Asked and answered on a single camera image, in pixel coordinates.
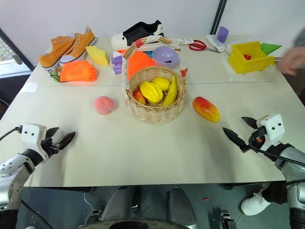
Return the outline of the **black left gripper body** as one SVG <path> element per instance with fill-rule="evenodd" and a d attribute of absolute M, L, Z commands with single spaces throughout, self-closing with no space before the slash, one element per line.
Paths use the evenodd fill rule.
<path fill-rule="evenodd" d="M 48 158 L 51 158 L 64 148 L 64 141 L 54 143 L 51 138 L 46 138 L 41 142 L 41 147 L 47 153 Z"/>

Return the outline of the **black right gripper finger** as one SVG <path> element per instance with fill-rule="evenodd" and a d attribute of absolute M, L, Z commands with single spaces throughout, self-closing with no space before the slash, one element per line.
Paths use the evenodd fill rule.
<path fill-rule="evenodd" d="M 241 117 L 241 119 L 243 121 L 245 121 L 245 123 L 247 125 L 249 125 L 251 128 L 253 128 L 253 129 L 257 129 L 258 128 L 257 120 L 255 120 L 254 118 L 243 116 L 243 117 Z"/>
<path fill-rule="evenodd" d="M 240 150 L 242 152 L 247 152 L 248 150 L 250 150 L 249 145 L 247 145 L 245 143 L 244 140 L 242 140 L 237 133 L 235 133 L 234 131 L 232 131 L 231 129 L 225 128 L 223 127 L 223 131 L 225 133 L 225 135 L 234 143 L 236 144 Z"/>

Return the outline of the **person's bare hand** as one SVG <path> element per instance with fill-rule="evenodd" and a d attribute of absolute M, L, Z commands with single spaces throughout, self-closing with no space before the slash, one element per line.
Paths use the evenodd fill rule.
<path fill-rule="evenodd" d="M 296 76 L 299 68 L 305 65 L 305 47 L 299 46 L 290 49 L 278 63 L 281 73 Z"/>

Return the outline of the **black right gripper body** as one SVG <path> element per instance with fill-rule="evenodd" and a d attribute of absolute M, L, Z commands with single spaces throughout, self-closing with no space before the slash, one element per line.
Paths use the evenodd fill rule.
<path fill-rule="evenodd" d="M 264 126 L 256 129 L 248 139 L 248 145 L 251 149 L 260 149 L 265 143 L 265 135 L 267 134 Z"/>

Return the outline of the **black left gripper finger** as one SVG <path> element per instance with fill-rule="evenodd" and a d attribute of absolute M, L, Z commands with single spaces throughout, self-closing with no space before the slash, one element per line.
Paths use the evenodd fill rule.
<path fill-rule="evenodd" d="M 57 144 L 57 148 L 59 150 L 63 150 L 75 137 L 76 132 L 70 132 L 66 136 L 63 137 L 63 139 Z"/>
<path fill-rule="evenodd" d="M 53 127 L 53 128 L 47 129 L 46 138 L 52 138 L 58 130 L 59 130 L 58 127 Z"/>

